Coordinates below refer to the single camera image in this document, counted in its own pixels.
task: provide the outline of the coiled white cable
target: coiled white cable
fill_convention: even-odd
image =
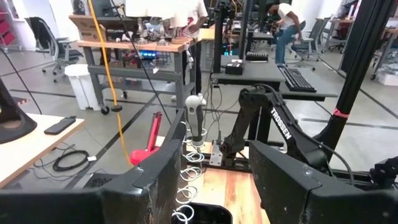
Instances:
[[[202,129],[201,135],[206,136],[207,130]],[[188,162],[201,163],[205,160],[205,155],[200,153],[200,148],[204,147],[205,144],[203,144],[202,146],[194,146],[194,145],[192,145],[192,141],[187,139],[187,135],[185,135],[184,140],[182,142],[185,144],[191,145],[196,150],[196,152],[193,151],[193,152],[189,152],[187,155],[183,155],[183,157],[186,158]],[[202,175],[202,169],[199,167],[189,167],[184,170],[181,170],[181,173],[180,173],[181,178],[187,182],[194,181],[197,178],[199,178],[201,175]],[[177,193],[181,193],[188,200],[185,202],[182,202],[177,198],[175,199],[175,201],[177,203],[182,204],[182,205],[179,206],[176,210],[174,210],[172,217],[177,216],[178,220],[180,220],[181,222],[184,222],[185,224],[188,224],[188,222],[193,218],[195,211],[191,206],[189,206],[187,204],[192,202],[192,200],[198,195],[198,189],[194,186],[187,185],[181,189],[178,189]],[[192,214],[189,217],[187,217],[184,213],[180,212],[180,210],[182,208],[189,208],[192,211]]]

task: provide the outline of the computer keyboard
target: computer keyboard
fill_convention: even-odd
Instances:
[[[290,91],[316,93],[317,90],[309,84],[296,68],[279,68],[286,78],[286,85]]]

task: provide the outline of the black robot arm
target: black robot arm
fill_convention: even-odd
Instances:
[[[319,143],[306,135],[286,107],[281,95],[267,85],[244,88],[239,94],[238,117],[232,133],[224,139],[220,151],[224,159],[234,159],[245,146],[244,135],[261,107],[267,108],[287,145],[287,154],[315,169],[329,172],[326,154]]]

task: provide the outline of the caster wheel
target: caster wheel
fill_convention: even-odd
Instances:
[[[127,92],[126,91],[123,91],[123,98],[127,99]]]
[[[109,113],[109,107],[108,106],[105,106],[105,110],[103,109],[103,108],[101,108],[101,113],[103,114],[103,115],[107,115],[108,113]]]

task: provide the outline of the smartphone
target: smartphone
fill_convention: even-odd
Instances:
[[[65,130],[67,127],[69,127],[71,124],[73,124],[75,121],[76,118],[74,117],[63,118],[57,124],[54,124],[53,126],[47,128],[44,131],[44,134],[57,135],[61,133],[63,130]]]

